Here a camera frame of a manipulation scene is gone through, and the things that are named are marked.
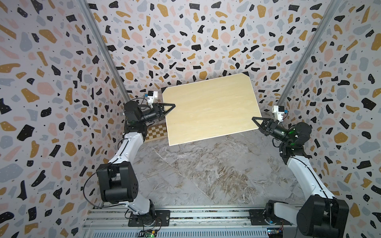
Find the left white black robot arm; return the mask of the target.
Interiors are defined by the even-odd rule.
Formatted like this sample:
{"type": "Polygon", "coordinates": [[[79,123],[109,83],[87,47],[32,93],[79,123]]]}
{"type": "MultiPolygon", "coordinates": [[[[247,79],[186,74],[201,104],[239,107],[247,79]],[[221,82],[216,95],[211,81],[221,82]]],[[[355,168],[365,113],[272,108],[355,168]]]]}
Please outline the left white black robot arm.
{"type": "Polygon", "coordinates": [[[153,202],[139,193],[139,183],[133,170],[134,159],[145,142],[147,123],[164,118],[175,104],[139,104],[129,101],[124,105],[126,116],[122,144],[108,164],[100,165],[96,171],[103,202],[124,205],[132,217],[143,225],[150,226],[156,221],[153,202]]]}

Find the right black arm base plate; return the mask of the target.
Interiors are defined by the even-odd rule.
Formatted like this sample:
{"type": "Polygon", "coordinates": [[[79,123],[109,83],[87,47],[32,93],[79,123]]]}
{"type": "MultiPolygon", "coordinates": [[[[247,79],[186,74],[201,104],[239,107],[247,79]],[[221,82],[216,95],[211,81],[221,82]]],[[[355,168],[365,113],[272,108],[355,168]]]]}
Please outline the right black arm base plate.
{"type": "Polygon", "coordinates": [[[265,209],[250,209],[249,219],[252,226],[281,226],[291,225],[288,221],[280,218],[268,218],[265,216],[265,209]]]}

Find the light wooden canvas board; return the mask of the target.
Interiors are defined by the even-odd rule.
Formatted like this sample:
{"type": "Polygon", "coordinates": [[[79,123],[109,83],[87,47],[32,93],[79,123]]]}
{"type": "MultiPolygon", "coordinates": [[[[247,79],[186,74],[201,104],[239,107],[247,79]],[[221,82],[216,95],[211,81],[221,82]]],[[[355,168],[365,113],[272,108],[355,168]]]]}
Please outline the light wooden canvas board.
{"type": "Polygon", "coordinates": [[[244,73],[168,87],[162,97],[175,104],[166,116],[170,146],[256,130],[252,118],[262,115],[244,73]]]}

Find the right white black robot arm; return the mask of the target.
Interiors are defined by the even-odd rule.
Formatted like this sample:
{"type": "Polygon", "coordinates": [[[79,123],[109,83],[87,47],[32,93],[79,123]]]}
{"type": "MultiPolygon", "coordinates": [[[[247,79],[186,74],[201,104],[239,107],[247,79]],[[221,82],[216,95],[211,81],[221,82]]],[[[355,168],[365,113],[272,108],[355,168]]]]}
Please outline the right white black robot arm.
{"type": "Polygon", "coordinates": [[[237,107],[191,109],[174,104],[164,106],[164,117],[170,145],[252,129],[279,141],[280,157],[297,179],[305,203],[298,208],[286,202],[269,200],[264,210],[254,213],[251,220],[261,217],[270,225],[287,222],[296,226],[296,234],[306,237],[343,237],[349,206],[330,192],[313,170],[310,156],[304,150],[312,132],[307,123],[297,123],[286,129],[281,125],[281,119],[263,118],[255,111],[237,107]]]}

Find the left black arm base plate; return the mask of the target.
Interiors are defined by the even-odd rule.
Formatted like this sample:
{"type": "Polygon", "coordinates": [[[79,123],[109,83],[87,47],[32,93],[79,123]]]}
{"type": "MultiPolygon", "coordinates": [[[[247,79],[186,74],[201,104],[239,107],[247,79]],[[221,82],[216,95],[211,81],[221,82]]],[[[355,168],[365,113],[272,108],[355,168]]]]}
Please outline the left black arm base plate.
{"type": "Polygon", "coordinates": [[[157,210],[153,213],[144,215],[131,215],[129,218],[129,227],[168,227],[170,224],[171,211],[170,210],[157,210]]]}

